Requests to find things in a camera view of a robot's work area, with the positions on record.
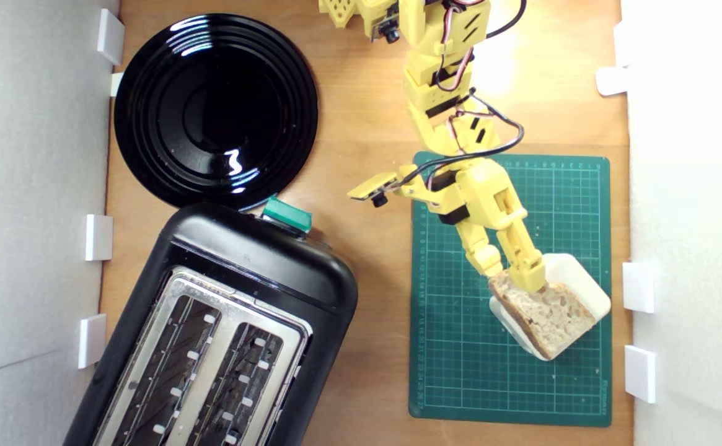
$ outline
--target wooden table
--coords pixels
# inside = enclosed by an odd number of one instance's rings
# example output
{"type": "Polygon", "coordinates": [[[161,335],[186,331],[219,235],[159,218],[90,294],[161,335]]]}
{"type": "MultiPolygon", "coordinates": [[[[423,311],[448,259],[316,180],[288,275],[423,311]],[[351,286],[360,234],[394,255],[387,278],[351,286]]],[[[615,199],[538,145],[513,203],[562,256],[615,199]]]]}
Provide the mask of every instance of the wooden table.
{"type": "MultiPolygon", "coordinates": [[[[608,429],[408,414],[410,203],[392,198],[374,209],[345,196],[367,177],[408,163],[420,149],[405,108],[403,40],[369,43],[358,18],[347,29],[335,29],[318,14],[316,0],[121,3],[125,63],[166,25],[205,12],[234,12],[287,34],[312,65],[319,85],[319,134],[309,163],[279,196],[313,212],[315,226],[348,257],[360,300],[304,444],[633,444],[633,401],[622,377],[630,316],[622,308],[619,266],[629,256],[627,113],[624,98],[601,98],[595,88],[596,68],[614,60],[611,29],[619,21],[619,2],[531,2],[516,27],[477,46],[474,68],[482,96],[525,125],[517,152],[610,158],[615,348],[614,422],[608,429]]],[[[494,2],[491,26],[509,20],[516,8],[517,0],[494,2]]],[[[129,173],[111,136],[107,213],[115,218],[115,251],[105,264],[101,297],[109,332],[172,212],[129,173]]]]}

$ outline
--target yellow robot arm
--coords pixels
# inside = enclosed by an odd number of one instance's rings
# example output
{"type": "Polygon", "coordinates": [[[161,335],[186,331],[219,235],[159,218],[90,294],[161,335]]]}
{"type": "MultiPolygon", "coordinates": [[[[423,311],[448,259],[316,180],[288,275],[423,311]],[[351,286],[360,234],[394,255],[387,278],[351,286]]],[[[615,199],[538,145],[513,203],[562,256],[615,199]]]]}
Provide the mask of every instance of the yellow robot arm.
{"type": "Polygon", "coordinates": [[[392,43],[401,33],[411,48],[403,71],[408,112],[423,146],[445,157],[426,181],[420,175],[425,165],[402,166],[350,190],[350,198],[383,206],[390,192],[423,201],[457,229],[466,258],[488,277],[502,271],[486,231],[493,229],[516,285],[529,292],[543,288],[542,254],[523,225],[527,211],[507,172],[488,157],[517,144],[522,127],[478,99],[470,85],[473,46],[489,36],[488,0],[319,0],[319,5],[337,27],[351,14],[361,15],[372,41],[392,43]],[[494,118],[519,128],[515,141],[501,144],[494,118]]]}

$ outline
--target bread crust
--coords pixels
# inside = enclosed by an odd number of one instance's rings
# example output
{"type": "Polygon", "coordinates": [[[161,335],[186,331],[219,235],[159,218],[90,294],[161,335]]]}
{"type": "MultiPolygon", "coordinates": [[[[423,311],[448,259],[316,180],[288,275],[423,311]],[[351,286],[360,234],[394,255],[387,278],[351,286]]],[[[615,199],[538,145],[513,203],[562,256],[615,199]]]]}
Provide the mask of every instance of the bread crust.
{"type": "Polygon", "coordinates": [[[545,340],[542,339],[541,336],[537,336],[533,325],[529,322],[530,317],[525,315],[519,308],[516,307],[516,305],[514,305],[514,303],[508,297],[508,292],[527,294],[534,302],[539,302],[548,308],[564,307],[564,305],[557,305],[556,303],[552,304],[545,300],[545,297],[548,296],[548,294],[550,294],[551,292],[553,292],[554,296],[559,296],[561,297],[561,299],[571,299],[574,301],[574,310],[577,310],[579,313],[575,315],[571,315],[570,313],[568,313],[568,319],[570,319],[571,317],[579,317],[586,321],[591,321],[592,325],[594,325],[595,317],[590,313],[588,308],[585,307],[584,304],[581,303],[581,301],[579,301],[573,290],[568,288],[568,286],[564,285],[563,283],[548,284],[548,290],[543,289],[541,291],[537,291],[537,293],[529,294],[526,291],[520,290],[516,287],[516,285],[514,285],[507,271],[502,271],[495,277],[492,277],[488,280],[488,286],[492,291],[493,297],[496,297],[496,300],[502,304],[510,317],[512,317],[512,319],[517,323],[517,325],[519,325],[523,333],[531,342],[531,345],[534,345],[534,348],[537,350],[537,352],[539,352],[539,354],[542,355],[543,358],[548,359],[548,361],[558,356],[558,353],[563,350],[563,348],[561,348],[563,347],[563,345],[557,345],[555,346],[555,348],[548,348],[548,346],[544,342],[545,340]],[[550,353],[548,353],[548,350],[554,350],[556,354],[551,355],[550,353]]]}

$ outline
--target grid lines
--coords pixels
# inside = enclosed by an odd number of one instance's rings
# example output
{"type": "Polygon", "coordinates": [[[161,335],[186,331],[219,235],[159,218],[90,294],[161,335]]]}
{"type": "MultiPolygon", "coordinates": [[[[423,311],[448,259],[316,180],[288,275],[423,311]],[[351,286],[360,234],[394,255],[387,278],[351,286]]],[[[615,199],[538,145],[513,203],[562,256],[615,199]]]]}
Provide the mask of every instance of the grid lines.
{"type": "MultiPolygon", "coordinates": [[[[415,163],[434,159],[420,152],[415,163]]],[[[537,249],[573,254],[610,294],[608,161],[494,159],[527,208],[525,223],[537,249]]],[[[496,234],[488,236],[498,247],[496,234]]],[[[422,203],[413,204],[412,291],[413,416],[609,426],[610,316],[555,361],[534,358],[492,315],[487,282],[465,259],[456,229],[422,203]]]]}

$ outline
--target white clip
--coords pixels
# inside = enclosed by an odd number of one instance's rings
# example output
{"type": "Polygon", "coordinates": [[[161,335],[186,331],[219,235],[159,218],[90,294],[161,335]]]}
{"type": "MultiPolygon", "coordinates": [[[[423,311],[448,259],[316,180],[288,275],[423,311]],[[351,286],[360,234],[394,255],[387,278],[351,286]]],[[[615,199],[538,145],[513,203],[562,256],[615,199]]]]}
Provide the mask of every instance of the white clip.
{"type": "Polygon", "coordinates": [[[656,354],[625,346],[625,391],[653,404],[656,401],[656,354]]]}
{"type": "Polygon", "coordinates": [[[77,368],[86,368],[99,361],[105,352],[108,317],[106,314],[80,319],[80,346],[77,368]]]}
{"type": "Polygon", "coordinates": [[[97,51],[113,65],[121,64],[123,56],[123,33],[125,28],[120,20],[108,9],[102,8],[99,16],[97,51]]]}
{"type": "Polygon", "coordinates": [[[622,263],[622,304],[627,310],[655,312],[653,272],[641,263],[622,263]]]}
{"type": "Polygon", "coordinates": [[[112,217],[86,215],[86,260],[112,259],[112,217]]]}

